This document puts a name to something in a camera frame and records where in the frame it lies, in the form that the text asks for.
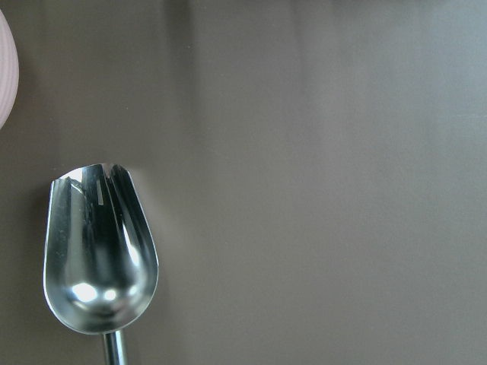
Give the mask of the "metal ice scoop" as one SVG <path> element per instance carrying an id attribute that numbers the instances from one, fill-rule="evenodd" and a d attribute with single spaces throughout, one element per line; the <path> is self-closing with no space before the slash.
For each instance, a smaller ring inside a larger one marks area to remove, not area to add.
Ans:
<path id="1" fill-rule="evenodd" d="M 126 364 L 123 330 L 149 307 L 158 256 L 129 171 L 79 167 L 52 181 L 43 291 L 67 328 L 101 335 L 108 364 Z"/>

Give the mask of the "pink bowl with ice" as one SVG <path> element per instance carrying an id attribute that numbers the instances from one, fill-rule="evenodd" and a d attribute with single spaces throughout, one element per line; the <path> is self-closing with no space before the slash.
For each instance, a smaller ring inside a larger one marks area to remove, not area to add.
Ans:
<path id="1" fill-rule="evenodd" d="M 19 61 L 11 28 L 3 12 L 0 15 L 1 59 L 0 59 L 0 124 L 7 122 L 18 92 Z"/>

